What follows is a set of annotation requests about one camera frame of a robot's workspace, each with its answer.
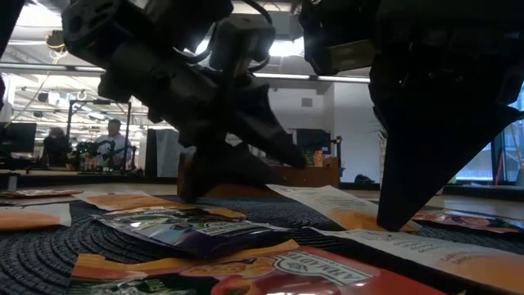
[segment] person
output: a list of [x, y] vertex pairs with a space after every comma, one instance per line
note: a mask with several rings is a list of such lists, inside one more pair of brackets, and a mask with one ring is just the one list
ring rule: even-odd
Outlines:
[[[125, 136], [120, 134], [120, 126], [122, 123], [117, 119], [109, 120], [109, 123], [107, 124], [107, 135], [102, 135], [101, 137], [97, 138], [96, 143], [100, 143], [100, 146], [98, 147], [98, 155], [97, 155], [97, 164], [102, 167], [107, 167], [108, 156], [111, 152], [111, 144], [110, 143], [102, 143], [104, 141], [107, 142], [113, 142], [114, 144], [114, 152], [113, 155], [113, 163], [115, 166], [122, 166], [124, 163], [122, 162], [124, 160], [124, 148], [125, 148]], [[126, 155], [126, 163], [129, 165], [131, 162], [131, 143], [128, 140], [128, 149], [127, 149], [127, 155]]]
[[53, 127], [49, 131], [49, 136], [43, 140], [42, 159], [50, 166], [66, 166], [67, 153], [70, 151], [69, 140], [64, 130]]

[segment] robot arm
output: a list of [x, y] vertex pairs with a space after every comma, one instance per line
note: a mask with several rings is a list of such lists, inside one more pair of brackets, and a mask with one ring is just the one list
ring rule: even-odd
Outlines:
[[[182, 198], [216, 184], [283, 179], [242, 145], [304, 167], [272, 113], [267, 63], [275, 31], [231, 15], [230, 0], [77, 0], [62, 14], [68, 51], [106, 70], [99, 94], [131, 95], [195, 146]], [[388, 133], [378, 223], [398, 230], [498, 132], [522, 114], [507, 107], [522, 85], [524, 2], [303, 0], [305, 59], [319, 75], [371, 66], [369, 90]], [[187, 56], [215, 24], [208, 49]], [[197, 63], [210, 55], [210, 65]], [[260, 66], [249, 68], [251, 61]]]

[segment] dark rug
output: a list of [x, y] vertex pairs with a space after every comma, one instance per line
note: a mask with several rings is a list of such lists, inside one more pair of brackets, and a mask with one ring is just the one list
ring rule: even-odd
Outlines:
[[[316, 211], [284, 198], [201, 199], [198, 203], [227, 207], [245, 213], [249, 220], [282, 227], [313, 226], [318, 229], [341, 230], [340, 226]], [[92, 214], [104, 212], [95, 206], [84, 202], [71, 202], [70, 212], [73, 223], [69, 228], [56, 227], [0, 234], [0, 294], [65, 293], [70, 272], [79, 253], [96, 253], [123, 263], [179, 256], [179, 253], [171, 249], [145, 243], [92, 220]], [[524, 239], [520, 236], [435, 226], [425, 226], [420, 235], [524, 254]], [[300, 245], [318, 247], [393, 270], [445, 292], [468, 288], [472, 290], [470, 293], [482, 293], [481, 288], [476, 288], [468, 282], [450, 278], [357, 243], [324, 237], [311, 229], [297, 230], [288, 234], [288, 238], [295, 239]]]

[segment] computer monitor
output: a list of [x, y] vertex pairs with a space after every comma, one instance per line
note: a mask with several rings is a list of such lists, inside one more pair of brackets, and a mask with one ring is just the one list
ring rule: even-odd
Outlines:
[[36, 123], [0, 123], [2, 152], [34, 152]]

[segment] white wall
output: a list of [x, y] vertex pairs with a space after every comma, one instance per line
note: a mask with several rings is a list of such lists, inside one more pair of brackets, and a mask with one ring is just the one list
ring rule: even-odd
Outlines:
[[367, 84], [335, 83], [333, 137], [342, 137], [341, 182], [354, 182], [358, 174], [380, 181], [378, 122]]
[[[314, 89], [269, 90], [269, 104], [284, 129], [323, 129], [323, 96]], [[302, 98], [313, 98], [312, 107], [303, 107]]]

